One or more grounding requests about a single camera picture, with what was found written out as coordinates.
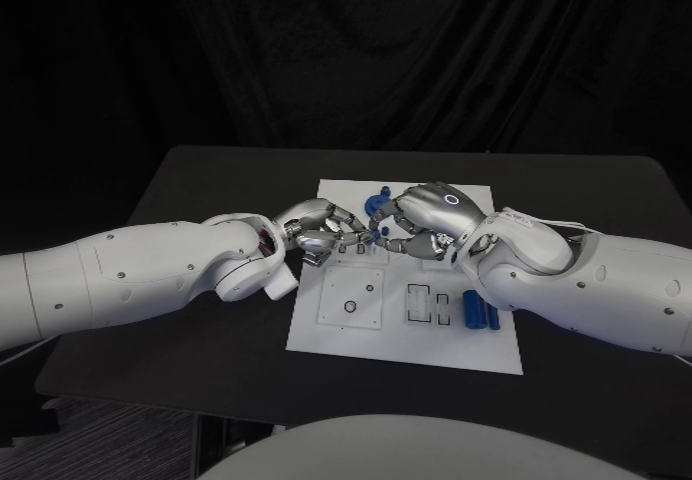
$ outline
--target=white foam board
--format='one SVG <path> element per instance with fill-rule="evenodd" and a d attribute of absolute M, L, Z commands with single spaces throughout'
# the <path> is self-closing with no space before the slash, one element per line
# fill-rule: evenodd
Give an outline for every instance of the white foam board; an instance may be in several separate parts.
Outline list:
<path fill-rule="evenodd" d="M 321 180 L 317 197 L 327 198 L 367 224 L 364 201 L 370 195 L 387 185 L 395 197 L 418 183 Z M 494 211 L 490 187 L 454 187 L 485 214 Z M 392 219 L 382 225 L 389 226 L 389 238 L 408 237 Z M 511 313 L 498 312 L 500 330 L 470 330 L 464 326 L 461 297 L 471 284 L 465 275 L 451 271 L 449 256 L 451 252 L 442 262 L 431 264 L 376 246 L 361 253 L 348 247 L 346 252 L 334 252 L 321 268 L 304 265 L 286 350 L 521 375 Z M 380 284 L 373 272 L 382 273 Z M 429 286 L 432 299 L 438 294 L 448 295 L 448 326 L 408 321 L 409 284 Z M 367 285 L 373 291 L 377 288 L 377 294 L 366 295 Z M 344 303 L 350 297 L 357 298 L 357 307 L 348 314 Z"/>

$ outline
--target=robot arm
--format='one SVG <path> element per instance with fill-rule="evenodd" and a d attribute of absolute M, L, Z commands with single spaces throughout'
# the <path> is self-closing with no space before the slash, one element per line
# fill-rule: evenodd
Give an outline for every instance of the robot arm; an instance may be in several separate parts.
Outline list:
<path fill-rule="evenodd" d="M 379 244 L 426 259 L 454 247 L 454 270 L 497 309 L 529 310 L 627 348 L 692 355 L 690 250 L 598 232 L 565 239 L 545 221 L 511 209 L 485 217 L 442 183 L 406 190 L 372 216 L 370 228 L 389 215 L 415 236 Z"/>
<path fill-rule="evenodd" d="M 353 229 L 321 231 L 330 220 Z M 144 320 L 183 308 L 204 291 L 226 302 L 263 289 L 279 299 L 297 286 L 285 251 L 321 265 L 331 248 L 370 232 L 324 199 L 271 221 L 230 214 L 201 224 L 119 228 L 56 248 L 0 257 L 0 350 L 88 328 Z"/>

